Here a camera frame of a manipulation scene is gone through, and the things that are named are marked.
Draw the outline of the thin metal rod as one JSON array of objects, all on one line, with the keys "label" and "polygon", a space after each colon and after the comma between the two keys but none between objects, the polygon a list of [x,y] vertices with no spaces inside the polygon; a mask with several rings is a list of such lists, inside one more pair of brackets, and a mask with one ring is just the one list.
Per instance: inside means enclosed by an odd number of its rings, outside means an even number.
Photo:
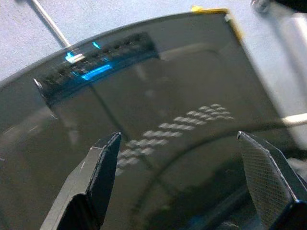
[{"label": "thin metal rod", "polygon": [[58,28],[53,19],[49,16],[43,6],[39,3],[38,0],[30,0],[35,9],[38,11],[38,14],[45,20],[48,28],[55,35],[55,38],[58,39],[62,45],[62,47],[67,48],[70,47],[71,44],[63,34],[63,32]]}]

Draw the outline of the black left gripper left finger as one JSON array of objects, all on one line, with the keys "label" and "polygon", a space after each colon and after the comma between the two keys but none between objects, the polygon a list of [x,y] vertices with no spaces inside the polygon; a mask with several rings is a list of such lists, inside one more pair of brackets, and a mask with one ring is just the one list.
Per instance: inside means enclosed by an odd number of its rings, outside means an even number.
[{"label": "black left gripper left finger", "polygon": [[99,139],[68,175],[40,230],[100,230],[115,180],[121,133]]}]

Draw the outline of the dark grey washing machine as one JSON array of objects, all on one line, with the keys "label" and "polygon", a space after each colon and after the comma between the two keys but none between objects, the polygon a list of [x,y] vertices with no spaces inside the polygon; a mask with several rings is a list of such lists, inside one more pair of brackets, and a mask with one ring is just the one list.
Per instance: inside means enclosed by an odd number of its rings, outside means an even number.
[{"label": "dark grey washing machine", "polygon": [[126,26],[0,83],[0,230],[39,230],[90,148],[121,133],[102,230],[247,229],[238,131],[296,148],[224,10]]}]

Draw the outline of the yellow tape strip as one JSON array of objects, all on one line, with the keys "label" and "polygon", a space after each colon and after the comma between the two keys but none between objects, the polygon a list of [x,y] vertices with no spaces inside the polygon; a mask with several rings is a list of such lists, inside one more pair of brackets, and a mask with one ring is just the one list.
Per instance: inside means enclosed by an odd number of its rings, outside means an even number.
[{"label": "yellow tape strip", "polygon": [[227,17],[226,21],[230,23],[236,38],[239,42],[243,41],[244,34],[229,8],[204,8],[200,5],[192,5],[190,11],[198,14],[225,14]]}]

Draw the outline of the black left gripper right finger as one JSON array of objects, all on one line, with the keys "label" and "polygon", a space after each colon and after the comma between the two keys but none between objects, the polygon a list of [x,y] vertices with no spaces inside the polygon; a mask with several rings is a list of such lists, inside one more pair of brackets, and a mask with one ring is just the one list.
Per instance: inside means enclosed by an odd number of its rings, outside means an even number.
[{"label": "black left gripper right finger", "polygon": [[307,230],[307,182],[271,143],[239,131],[249,194],[265,230]]}]

